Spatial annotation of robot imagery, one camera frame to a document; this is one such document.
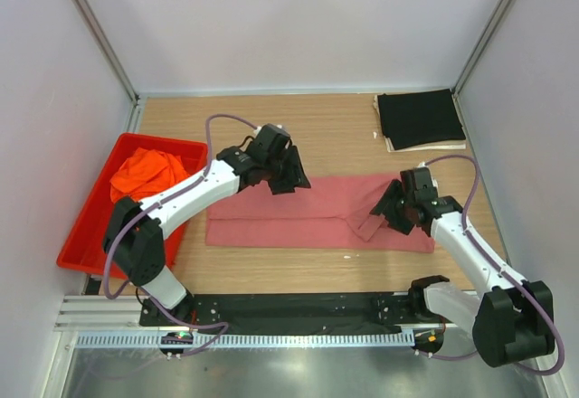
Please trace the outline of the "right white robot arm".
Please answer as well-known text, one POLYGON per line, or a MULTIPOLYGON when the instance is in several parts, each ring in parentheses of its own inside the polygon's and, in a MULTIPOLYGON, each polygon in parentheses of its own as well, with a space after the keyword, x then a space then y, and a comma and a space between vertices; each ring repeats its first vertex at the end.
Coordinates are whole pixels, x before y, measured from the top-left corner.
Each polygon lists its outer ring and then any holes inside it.
POLYGON ((387 226, 408 235, 422 230, 460 266, 476 291, 457 289, 443 277, 417 280, 419 307, 467 332, 491 367, 516 364, 555 351, 553 296, 502 260, 451 196, 441 196, 426 166, 401 172, 372 208, 387 226))

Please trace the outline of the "pink polo t shirt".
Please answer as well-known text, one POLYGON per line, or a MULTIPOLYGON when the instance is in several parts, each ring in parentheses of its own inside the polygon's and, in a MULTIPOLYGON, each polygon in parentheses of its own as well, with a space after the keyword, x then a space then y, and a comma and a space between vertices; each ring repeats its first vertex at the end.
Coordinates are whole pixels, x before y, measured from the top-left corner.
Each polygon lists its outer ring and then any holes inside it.
POLYGON ((210 246, 409 251, 432 253, 421 230, 404 235, 370 214, 395 174, 335 175, 310 179, 309 189, 271 193, 260 184, 211 205, 210 246))

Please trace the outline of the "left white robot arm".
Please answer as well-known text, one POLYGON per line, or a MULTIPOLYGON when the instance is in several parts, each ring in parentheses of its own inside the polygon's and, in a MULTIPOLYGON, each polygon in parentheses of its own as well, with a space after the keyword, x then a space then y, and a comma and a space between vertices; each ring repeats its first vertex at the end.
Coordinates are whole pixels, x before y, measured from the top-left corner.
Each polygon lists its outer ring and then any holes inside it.
POLYGON ((165 191, 139 201, 120 199, 103 239, 105 266, 117 266, 169 322, 190 326, 195 298, 167 266, 165 241, 210 205, 260 183, 272 194, 310 186, 298 148, 281 126, 256 128, 239 146, 223 149, 199 172, 165 191))

